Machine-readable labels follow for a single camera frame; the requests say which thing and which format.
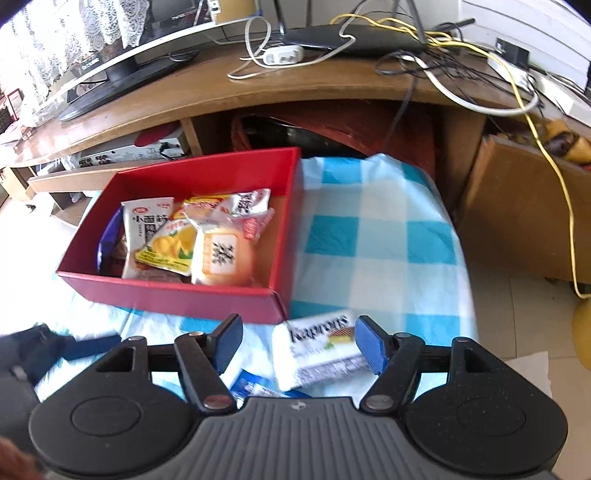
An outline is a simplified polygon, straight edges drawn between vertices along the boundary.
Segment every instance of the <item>blue and white tablecloth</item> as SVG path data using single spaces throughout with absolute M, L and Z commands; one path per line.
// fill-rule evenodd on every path
M 304 205 L 291 317 L 350 307 L 370 315 L 389 333 L 406 331 L 427 343 L 450 345 L 476 338 L 472 294 L 462 249 L 433 182 L 419 169 L 380 154 L 302 161 Z M 218 322 L 92 304 L 55 276 L 48 281 L 54 307 L 40 320 L 80 338 L 116 330 L 170 343 L 191 330 L 212 331 Z M 55 298 L 61 299 L 56 304 Z M 247 325 L 244 340 L 222 376 L 230 386 L 242 369 L 274 378 L 273 326 Z M 61 361 L 39 384 L 41 399 L 91 360 Z M 176 374 L 154 382 L 180 392 Z M 304 389 L 311 395 L 349 395 L 357 402 L 375 377 L 368 372 Z M 420 392 L 445 381 L 424 375 Z

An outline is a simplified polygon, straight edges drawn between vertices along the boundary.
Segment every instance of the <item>white cable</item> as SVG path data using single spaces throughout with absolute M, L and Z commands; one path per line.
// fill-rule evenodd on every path
M 359 6 L 355 9 L 355 13 L 358 14 L 359 11 L 368 3 L 372 2 L 373 0 L 365 0 L 365 2 L 362 2 L 359 4 Z M 257 48 L 257 50 L 255 52 L 252 51 L 252 45 L 251 45 L 251 40 L 250 40 L 250 30 L 251 30 L 251 24 L 254 20 L 256 20 L 257 18 L 260 18 L 261 20 L 263 20 L 266 25 L 267 25 L 267 34 L 265 36 L 265 40 L 261 43 L 261 45 L 259 45 L 259 47 Z M 295 68 L 295 67 L 305 67 L 308 65 L 314 65 L 316 63 L 320 63 L 323 60 L 327 60 L 331 57 L 334 57 L 335 55 L 338 55 L 339 53 L 341 53 L 343 50 L 349 48 L 351 45 L 353 45 L 353 43 L 355 43 L 355 41 L 357 40 L 353 35 L 349 35 L 345 33 L 345 28 L 353 21 L 355 20 L 355 17 L 350 17 L 340 28 L 339 30 L 339 35 L 343 38 L 348 38 L 349 41 L 344 43 L 343 45 L 341 45 L 340 47 L 331 50 L 330 52 L 328 52 L 325 55 L 322 55 L 314 60 L 310 60 L 310 61 L 305 61 L 302 63 L 294 63 L 291 65 L 266 65 L 263 62 L 259 61 L 259 53 L 267 46 L 267 42 L 269 42 L 269 38 L 271 36 L 271 24 L 268 22 L 268 20 L 264 17 L 252 17 L 249 18 L 248 21 L 246 22 L 246 26 L 244 27 L 244 42 L 246 44 L 246 50 L 248 51 L 248 55 L 249 55 L 249 61 L 247 61 L 244 65 L 242 65 L 241 67 L 237 68 L 236 70 L 233 70 L 232 72 L 228 73 L 228 78 L 231 78 L 232 80 L 244 80 L 247 78 L 252 78 L 252 77 L 256 77 L 258 75 L 262 75 L 264 73 L 266 73 L 265 71 L 262 72 L 254 72 L 254 73 L 248 73 L 246 75 L 236 75 L 238 72 L 242 71 L 243 69 L 245 69 L 246 67 L 248 67 L 251 63 L 256 63 L 259 67 L 262 67 L 264 69 L 268 69 L 268 70 L 276 70 L 276 69 L 290 69 L 290 68 Z
M 447 88 L 445 88 L 442 83 L 437 80 L 434 74 L 432 74 L 428 69 L 428 65 L 423 62 L 418 57 L 414 57 L 411 55 L 403 55 L 400 57 L 406 61 L 413 61 L 422 69 L 424 69 L 424 74 L 427 75 L 429 80 L 433 86 L 439 90 L 443 95 L 449 98 L 452 102 L 457 103 L 458 105 L 467 108 L 468 110 L 472 110 L 473 112 L 482 113 L 484 115 L 492 115 L 492 116 L 518 116 L 523 115 L 524 113 L 531 112 L 539 103 L 540 97 L 538 93 L 534 90 L 534 96 L 530 100 L 530 102 L 525 106 L 525 108 L 509 108 L 509 109 L 502 109 L 502 108 L 488 108 L 485 106 L 475 105 L 474 103 L 467 102 L 463 98 L 458 97 L 457 95 L 450 92 Z M 505 60 L 497 57 L 495 55 L 495 60 L 499 63 L 506 63 Z

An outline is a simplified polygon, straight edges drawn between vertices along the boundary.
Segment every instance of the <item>tile floor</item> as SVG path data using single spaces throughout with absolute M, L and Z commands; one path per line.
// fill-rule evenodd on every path
M 22 203 L 10 200 L 0 208 L 0 317 L 10 318 L 13 327 L 23 306 L 38 309 L 42 317 L 42 302 L 31 301 L 35 271 L 53 269 L 73 234 L 49 217 L 48 196 L 38 195 L 34 203 L 38 208 L 30 214 Z M 591 371 L 576 358 L 570 333 L 577 298 L 567 283 L 476 266 L 469 271 L 480 342 L 503 359 L 548 351 L 553 398 L 569 420 L 556 473 L 563 480 L 591 479 Z

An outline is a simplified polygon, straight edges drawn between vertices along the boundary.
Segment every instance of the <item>lace cloth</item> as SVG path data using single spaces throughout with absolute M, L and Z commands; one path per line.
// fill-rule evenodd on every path
M 148 0 L 33 0 L 2 27 L 1 44 L 18 50 L 29 68 L 35 96 L 75 63 L 121 39 L 136 47 Z

